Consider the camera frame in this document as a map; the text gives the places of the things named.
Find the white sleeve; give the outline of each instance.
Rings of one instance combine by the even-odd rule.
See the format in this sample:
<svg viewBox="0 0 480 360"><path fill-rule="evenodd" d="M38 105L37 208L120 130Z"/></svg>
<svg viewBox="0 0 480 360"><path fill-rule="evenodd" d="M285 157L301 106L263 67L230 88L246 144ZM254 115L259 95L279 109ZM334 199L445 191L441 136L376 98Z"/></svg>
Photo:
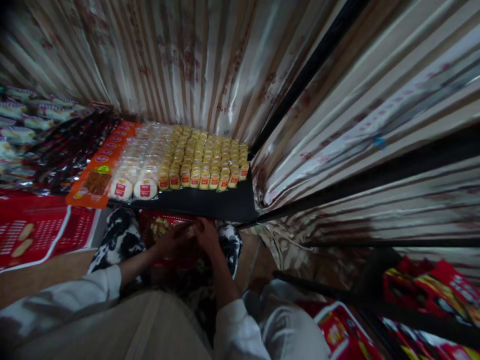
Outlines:
<svg viewBox="0 0 480 360"><path fill-rule="evenodd" d="M0 342L15 348L47 332L111 307L119 297L122 275L117 265L80 280L54 285L0 311Z"/></svg>
<svg viewBox="0 0 480 360"><path fill-rule="evenodd" d="M260 328L254 318L247 314L241 299L221 308L216 315L213 358L270 360Z"/></svg>

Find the packaged bread roll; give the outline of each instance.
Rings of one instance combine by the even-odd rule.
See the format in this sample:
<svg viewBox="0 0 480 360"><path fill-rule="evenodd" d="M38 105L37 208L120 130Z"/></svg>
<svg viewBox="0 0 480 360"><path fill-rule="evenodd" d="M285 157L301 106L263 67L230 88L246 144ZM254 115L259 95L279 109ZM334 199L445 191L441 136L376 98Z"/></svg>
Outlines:
<svg viewBox="0 0 480 360"><path fill-rule="evenodd" d="M219 187L219 181L220 181L220 169L218 167L212 167L210 170L210 184L208 185L208 188L210 190L217 190Z"/></svg>
<svg viewBox="0 0 480 360"><path fill-rule="evenodd" d="M234 189L237 187L237 183L239 182L240 178L240 169L232 168L230 170L230 179L228 180L228 187Z"/></svg>
<svg viewBox="0 0 480 360"><path fill-rule="evenodd" d="M180 189L180 168L177 166L171 167L168 173L168 177L170 180L170 189Z"/></svg>
<svg viewBox="0 0 480 360"><path fill-rule="evenodd" d="M134 186L124 177L114 176L111 181L108 197L127 202L132 198Z"/></svg>
<svg viewBox="0 0 480 360"><path fill-rule="evenodd" d="M200 167L199 166L192 166L191 173L190 173L190 187L193 189L198 189L200 185Z"/></svg>
<svg viewBox="0 0 480 360"><path fill-rule="evenodd" d="M227 190L230 181L230 170L228 167L224 167L220 171L220 183L218 184L217 190L219 192L224 192Z"/></svg>
<svg viewBox="0 0 480 360"><path fill-rule="evenodd" d="M245 181L249 173L250 163L248 161L243 161L240 164L240 178L239 181Z"/></svg>
<svg viewBox="0 0 480 360"><path fill-rule="evenodd" d="M204 166L200 173L200 190L208 190L210 185L210 167Z"/></svg>
<svg viewBox="0 0 480 360"><path fill-rule="evenodd" d="M158 187L161 191L166 191L170 188L169 186L169 174L170 169L167 168L160 168L160 172L158 174Z"/></svg>
<svg viewBox="0 0 480 360"><path fill-rule="evenodd" d="M150 200L157 195L158 186L151 178L141 178L133 187L133 194L139 200Z"/></svg>
<svg viewBox="0 0 480 360"><path fill-rule="evenodd" d="M184 188L190 187L190 173L192 172L192 166L189 164L183 164L180 168L181 185Z"/></svg>

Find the white snack package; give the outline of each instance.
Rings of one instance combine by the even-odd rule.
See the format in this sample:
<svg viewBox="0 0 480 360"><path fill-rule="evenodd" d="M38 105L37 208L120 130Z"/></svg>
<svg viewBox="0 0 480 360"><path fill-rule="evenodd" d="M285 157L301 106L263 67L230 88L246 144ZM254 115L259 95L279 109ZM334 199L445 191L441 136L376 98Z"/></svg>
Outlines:
<svg viewBox="0 0 480 360"><path fill-rule="evenodd" d="M17 122L15 120L0 116L0 126L6 127L6 126L15 126Z"/></svg>
<svg viewBox="0 0 480 360"><path fill-rule="evenodd" d="M86 109L86 106L80 105L78 101L70 100L64 97L56 97L55 95L50 95L50 101L57 106L62 108L72 108L74 110L83 110Z"/></svg>
<svg viewBox="0 0 480 360"><path fill-rule="evenodd" d="M8 139L8 142L15 145L32 144L35 131L21 126L0 127L0 136Z"/></svg>
<svg viewBox="0 0 480 360"><path fill-rule="evenodd" d="M37 97L37 93L35 91L13 87L10 85L7 85L6 87L6 94L10 97L21 100L28 100Z"/></svg>
<svg viewBox="0 0 480 360"><path fill-rule="evenodd" d="M137 200L151 200L158 191L159 187L151 178L140 178L133 187L133 195Z"/></svg>
<svg viewBox="0 0 480 360"><path fill-rule="evenodd" d="M21 120L26 112L27 107L20 102L0 102L0 116Z"/></svg>
<svg viewBox="0 0 480 360"><path fill-rule="evenodd" d="M37 115L42 118L49 118L60 122L72 119L72 114L75 112L72 109L64 109L63 107L53 106L46 103L39 103L37 106Z"/></svg>
<svg viewBox="0 0 480 360"><path fill-rule="evenodd" d="M120 176L112 177L108 192L110 199L128 202L132 199L133 192L134 186L126 178Z"/></svg>
<svg viewBox="0 0 480 360"><path fill-rule="evenodd" d="M52 119L27 114L22 114L21 119L25 127L30 129L48 130L55 125Z"/></svg>

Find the person's arm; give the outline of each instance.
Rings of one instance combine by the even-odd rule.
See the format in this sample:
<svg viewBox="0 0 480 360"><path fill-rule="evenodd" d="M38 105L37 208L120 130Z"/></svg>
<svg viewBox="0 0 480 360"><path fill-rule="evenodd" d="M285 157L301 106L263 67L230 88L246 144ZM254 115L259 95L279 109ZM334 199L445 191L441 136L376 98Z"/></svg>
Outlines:
<svg viewBox="0 0 480 360"><path fill-rule="evenodd" d="M4 308L0 311L1 345L14 348L61 325L115 305L120 289L183 240L178 230L183 229L169 231L150 249L119 265L51 286Z"/></svg>
<svg viewBox="0 0 480 360"><path fill-rule="evenodd" d="M194 232L198 244L210 258L216 296L216 331L213 339L214 359L270 359L262 342L260 328L249 316L240 292L232 279L227 260L220 248L215 227L200 218Z"/></svg>

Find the red label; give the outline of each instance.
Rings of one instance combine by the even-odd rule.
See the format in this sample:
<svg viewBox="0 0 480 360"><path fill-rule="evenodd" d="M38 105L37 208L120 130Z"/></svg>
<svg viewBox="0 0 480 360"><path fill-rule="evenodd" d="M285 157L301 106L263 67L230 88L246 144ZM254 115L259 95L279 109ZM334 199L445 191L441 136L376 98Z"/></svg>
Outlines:
<svg viewBox="0 0 480 360"><path fill-rule="evenodd" d="M123 196L125 194L125 185L122 184L117 184L115 186L115 195L117 196Z"/></svg>
<svg viewBox="0 0 480 360"><path fill-rule="evenodd" d="M140 196L141 197L150 196L150 185L140 185Z"/></svg>

